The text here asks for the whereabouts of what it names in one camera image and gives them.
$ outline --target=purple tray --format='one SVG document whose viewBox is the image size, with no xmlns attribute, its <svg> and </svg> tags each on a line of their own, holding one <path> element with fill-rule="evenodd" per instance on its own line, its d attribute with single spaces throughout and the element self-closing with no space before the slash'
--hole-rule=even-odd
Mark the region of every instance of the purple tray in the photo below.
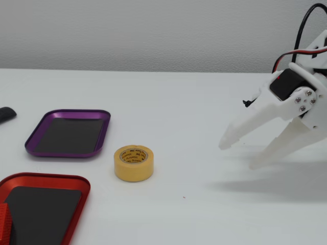
<svg viewBox="0 0 327 245">
<path fill-rule="evenodd" d="M 103 146 L 110 113 L 104 110 L 55 110 L 48 112 L 25 143 L 38 157 L 86 158 Z"/>
</svg>

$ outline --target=tape label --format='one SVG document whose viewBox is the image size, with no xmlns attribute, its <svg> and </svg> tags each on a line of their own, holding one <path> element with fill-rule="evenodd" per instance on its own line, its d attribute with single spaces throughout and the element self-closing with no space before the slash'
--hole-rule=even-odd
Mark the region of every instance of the tape label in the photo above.
<svg viewBox="0 0 327 245">
<path fill-rule="evenodd" d="M 140 149 L 127 149 L 120 155 L 120 159 L 126 163 L 141 163 L 148 158 L 148 153 Z"/>
</svg>

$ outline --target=red wire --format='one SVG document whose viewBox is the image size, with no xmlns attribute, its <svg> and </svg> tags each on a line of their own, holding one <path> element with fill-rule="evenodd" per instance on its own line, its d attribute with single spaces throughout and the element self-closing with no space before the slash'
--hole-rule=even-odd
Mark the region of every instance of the red wire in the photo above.
<svg viewBox="0 0 327 245">
<path fill-rule="evenodd" d="M 293 51 L 284 53 L 276 60 L 272 73 L 274 73 L 277 70 L 278 64 L 280 63 L 280 61 L 282 60 L 282 58 L 285 55 L 291 55 L 291 54 L 314 55 L 314 54 L 321 54 L 321 53 L 324 53 L 324 52 L 327 52 L 327 48 L 325 48 L 323 50 L 319 50 L 319 51 L 293 50 Z"/>
</svg>

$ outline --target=white table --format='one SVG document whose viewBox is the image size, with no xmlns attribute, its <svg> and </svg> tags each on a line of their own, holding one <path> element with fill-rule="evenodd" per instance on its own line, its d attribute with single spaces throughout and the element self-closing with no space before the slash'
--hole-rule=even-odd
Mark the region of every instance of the white table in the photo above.
<svg viewBox="0 0 327 245">
<path fill-rule="evenodd" d="M 249 160 L 286 126 L 279 119 L 228 151 L 218 142 L 269 74 L 0 69 L 0 105 L 18 117 L 0 125 L 0 179 L 20 172 L 80 175 L 91 192 L 72 243 L 325 244 L 327 144 L 257 171 Z M 104 148 L 86 160 L 35 158 L 24 143 L 54 109 L 111 113 Z M 154 152 L 155 172 L 118 179 L 125 145 Z"/>
</svg>

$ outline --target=yellow masking tape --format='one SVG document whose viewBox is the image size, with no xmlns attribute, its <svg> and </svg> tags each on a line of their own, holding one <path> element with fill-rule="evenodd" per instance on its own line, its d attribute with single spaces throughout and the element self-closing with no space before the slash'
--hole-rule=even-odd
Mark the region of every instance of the yellow masking tape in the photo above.
<svg viewBox="0 0 327 245">
<path fill-rule="evenodd" d="M 114 154 L 114 172 L 121 180 L 137 182 L 153 174 L 153 152 L 141 145 L 128 145 Z"/>
</svg>

